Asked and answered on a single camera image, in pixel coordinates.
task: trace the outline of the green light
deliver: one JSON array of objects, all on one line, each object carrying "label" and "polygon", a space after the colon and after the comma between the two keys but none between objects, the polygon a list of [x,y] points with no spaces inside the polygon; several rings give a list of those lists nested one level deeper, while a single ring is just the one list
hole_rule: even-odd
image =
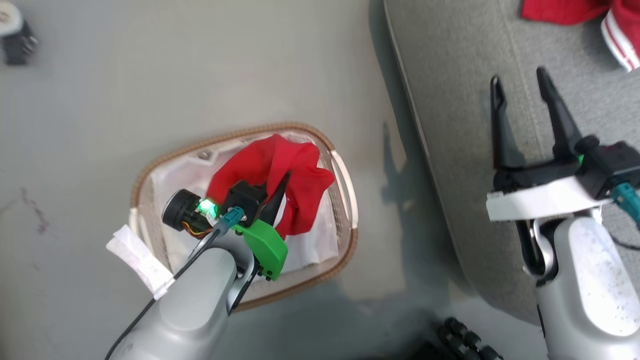
[{"label": "green light", "polygon": [[215,206],[216,205],[213,202],[211,202],[211,200],[204,199],[198,204],[198,209],[200,210],[201,213],[208,213],[211,210],[214,210]]}]

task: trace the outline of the green plastic bracket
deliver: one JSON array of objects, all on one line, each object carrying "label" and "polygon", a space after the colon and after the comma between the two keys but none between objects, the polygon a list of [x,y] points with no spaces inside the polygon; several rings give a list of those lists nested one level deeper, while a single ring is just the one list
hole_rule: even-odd
[{"label": "green plastic bracket", "polygon": [[233,230],[243,234],[246,244],[263,267],[263,276],[278,280],[289,249],[276,229],[258,219],[251,227],[236,225]]}]

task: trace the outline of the basket rim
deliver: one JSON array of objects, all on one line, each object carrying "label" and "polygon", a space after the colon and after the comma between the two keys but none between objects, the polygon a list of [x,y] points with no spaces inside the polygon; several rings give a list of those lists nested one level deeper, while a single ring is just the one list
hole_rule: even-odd
[{"label": "basket rim", "polygon": [[[313,135],[314,137],[318,138],[329,151],[335,150],[335,147],[333,146],[331,141],[326,137],[326,135],[320,132],[320,130],[300,122],[282,122],[277,124],[257,126],[257,127],[251,127],[248,129],[233,131],[230,133],[226,133],[224,135],[213,136],[206,140],[202,140],[200,142],[194,143],[193,145],[189,145],[189,146],[180,148],[176,151],[172,151],[165,155],[159,156],[153,161],[151,161],[146,167],[143,168],[143,170],[140,172],[140,174],[136,178],[136,182],[134,183],[133,189],[131,191],[131,199],[129,202],[130,207],[132,209],[138,207],[138,204],[140,203],[140,191],[142,189],[142,186],[145,180],[148,178],[151,171],[153,171],[159,165],[166,163],[167,161],[173,160],[175,158],[178,158],[179,156],[183,156],[190,152],[197,151],[202,147],[212,146],[220,142],[232,140],[234,138],[248,136],[248,135],[258,135],[261,133],[270,133],[274,131],[287,131],[287,130],[289,131],[298,130],[298,131],[307,132]],[[291,286],[284,290],[280,290],[273,294],[266,295],[257,299],[253,299],[248,302],[241,302],[238,305],[236,311],[249,310],[249,309],[253,309],[254,307],[262,306],[265,304],[269,304],[270,302],[284,299],[286,297],[299,293],[307,288],[321,284],[322,282],[326,282],[330,280],[332,277],[335,277],[349,263],[349,260],[351,260],[351,257],[353,256],[353,253],[355,251],[355,248],[358,242],[358,229],[354,228],[354,229],[350,229],[349,231],[350,231],[349,245],[347,246],[347,250],[345,251],[344,255],[340,258],[340,261],[338,261],[338,263],[335,266],[331,267],[329,270],[317,276],[312,277],[309,280],[303,281],[299,284],[295,284],[294,286]]]}]

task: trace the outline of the teal connector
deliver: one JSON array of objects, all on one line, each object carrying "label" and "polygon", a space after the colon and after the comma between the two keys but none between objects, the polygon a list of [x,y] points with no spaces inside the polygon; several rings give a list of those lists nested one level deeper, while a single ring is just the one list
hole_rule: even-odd
[{"label": "teal connector", "polygon": [[217,222],[216,225],[214,225],[213,229],[219,229],[220,234],[224,235],[227,233],[227,231],[229,231],[229,229],[236,226],[240,222],[243,215],[244,211],[242,210],[242,208],[236,206],[233,209],[229,210],[226,214],[224,214],[224,216],[220,218],[220,221]]},{"label": "teal connector", "polygon": [[640,197],[638,197],[636,189],[631,184],[622,183],[616,186],[611,193],[611,198],[636,223],[640,222]]}]

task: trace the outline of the gray fabric upholstery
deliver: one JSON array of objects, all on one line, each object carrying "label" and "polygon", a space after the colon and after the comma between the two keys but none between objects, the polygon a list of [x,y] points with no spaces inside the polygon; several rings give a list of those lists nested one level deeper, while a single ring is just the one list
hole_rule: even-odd
[{"label": "gray fabric upholstery", "polygon": [[[534,284],[522,270],[513,224],[485,210],[492,185],[489,81],[500,74],[509,119],[528,161],[551,157],[553,134],[536,67],[545,65],[584,135],[640,147],[640,70],[627,74],[608,51],[600,21],[574,27],[519,18],[522,0],[388,1],[387,17],[458,258],[491,305],[538,322]],[[639,243],[631,221],[609,207],[607,228]],[[640,254],[620,250],[640,289]]]}]

